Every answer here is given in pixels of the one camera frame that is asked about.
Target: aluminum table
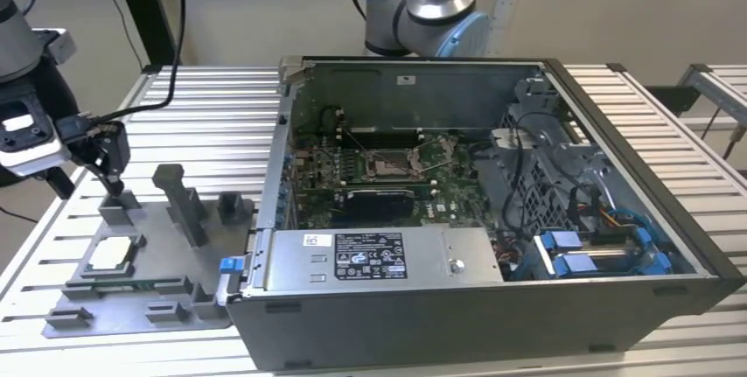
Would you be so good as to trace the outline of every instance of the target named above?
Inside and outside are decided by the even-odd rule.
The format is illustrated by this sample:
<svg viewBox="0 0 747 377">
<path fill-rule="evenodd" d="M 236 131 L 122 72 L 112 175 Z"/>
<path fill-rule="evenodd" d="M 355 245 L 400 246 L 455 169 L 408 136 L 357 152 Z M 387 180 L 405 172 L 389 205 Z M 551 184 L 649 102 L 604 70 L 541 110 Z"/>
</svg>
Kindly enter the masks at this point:
<svg viewBox="0 0 747 377">
<path fill-rule="evenodd" d="M 585 92 L 659 178 L 747 275 L 747 183 L 627 73 L 568 66 Z M 169 70 L 145 74 L 124 106 L 160 101 Z M 156 165 L 184 165 L 202 198 L 241 191 L 258 202 L 276 122 L 270 68 L 180 68 L 169 108 L 128 121 L 125 184 L 141 201 L 165 200 Z M 236 329 L 45 339 L 42 316 L 60 298 L 101 221 L 104 190 L 77 171 L 78 190 L 54 200 L 0 276 L 0 373 L 20 375 L 272 375 L 256 370 Z M 704 315 L 667 321 L 625 353 L 449 366 L 341 370 L 328 376 L 747 375 L 747 288 Z"/>
</svg>

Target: blue latch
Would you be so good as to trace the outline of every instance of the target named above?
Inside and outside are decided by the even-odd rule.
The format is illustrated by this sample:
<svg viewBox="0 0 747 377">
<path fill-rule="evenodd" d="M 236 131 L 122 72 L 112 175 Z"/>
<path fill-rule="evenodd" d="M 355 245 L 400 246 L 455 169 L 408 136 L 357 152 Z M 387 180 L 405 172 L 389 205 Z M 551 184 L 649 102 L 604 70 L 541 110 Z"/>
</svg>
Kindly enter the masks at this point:
<svg viewBox="0 0 747 377">
<path fill-rule="evenodd" d="M 577 250 L 584 248 L 576 231 L 547 231 L 541 234 L 540 238 L 547 250 Z"/>
<path fill-rule="evenodd" d="M 653 239 L 651 239 L 651 234 L 648 231 L 645 231 L 645 228 L 637 227 L 635 229 L 635 236 L 639 239 L 643 248 L 647 248 L 648 245 L 653 242 Z"/>
<path fill-rule="evenodd" d="M 587 253 L 557 256 L 552 261 L 552 266 L 559 277 L 588 274 L 599 270 Z"/>
<path fill-rule="evenodd" d="M 233 257 L 224 257 L 220 260 L 221 274 L 240 274 L 244 271 L 244 260 Z"/>
</svg>

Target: white label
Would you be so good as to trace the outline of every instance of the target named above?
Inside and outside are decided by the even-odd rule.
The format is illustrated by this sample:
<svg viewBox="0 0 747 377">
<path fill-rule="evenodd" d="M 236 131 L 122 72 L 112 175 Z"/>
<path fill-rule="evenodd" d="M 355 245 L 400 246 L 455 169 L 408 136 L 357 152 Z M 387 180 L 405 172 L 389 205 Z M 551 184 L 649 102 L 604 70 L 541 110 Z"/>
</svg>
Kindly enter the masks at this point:
<svg viewBox="0 0 747 377">
<path fill-rule="evenodd" d="M 332 246 L 332 235 L 331 234 L 304 234 L 303 235 L 303 245 L 304 246 L 319 246 L 331 247 Z"/>
<path fill-rule="evenodd" d="M 396 77 L 396 84 L 399 86 L 413 86 L 416 84 L 416 77 L 413 75 L 399 75 Z"/>
</svg>

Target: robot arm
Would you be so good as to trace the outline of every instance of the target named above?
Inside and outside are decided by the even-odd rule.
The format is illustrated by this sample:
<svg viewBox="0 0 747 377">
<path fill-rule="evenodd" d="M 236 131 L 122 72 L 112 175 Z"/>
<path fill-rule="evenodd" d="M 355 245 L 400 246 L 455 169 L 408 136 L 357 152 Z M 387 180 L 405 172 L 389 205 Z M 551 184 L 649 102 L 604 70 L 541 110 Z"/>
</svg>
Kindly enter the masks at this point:
<svg viewBox="0 0 747 377">
<path fill-rule="evenodd" d="M 481 56 L 491 22 L 475 2 L 367 0 L 367 49 L 381 56 Z"/>
<path fill-rule="evenodd" d="M 32 30 L 13 0 L 0 0 L 0 165 L 18 177 L 46 180 L 65 199 L 74 186 L 58 166 L 72 160 L 117 196 L 129 159 L 125 129 L 80 115 L 48 52 L 58 36 Z"/>
</svg>

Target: regulatory label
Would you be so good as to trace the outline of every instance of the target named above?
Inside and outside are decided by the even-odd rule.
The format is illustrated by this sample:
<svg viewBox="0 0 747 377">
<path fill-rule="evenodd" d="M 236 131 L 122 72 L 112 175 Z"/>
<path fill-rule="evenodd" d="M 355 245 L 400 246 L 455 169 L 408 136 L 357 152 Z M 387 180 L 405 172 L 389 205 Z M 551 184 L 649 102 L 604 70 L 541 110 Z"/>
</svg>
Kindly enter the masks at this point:
<svg viewBox="0 0 747 377">
<path fill-rule="evenodd" d="M 321 246 L 328 248 L 332 245 L 332 235 L 331 234 L 304 234 L 303 235 L 303 245 L 304 246 Z"/>
<path fill-rule="evenodd" d="M 335 234 L 337 279 L 405 279 L 401 233 Z"/>
</svg>

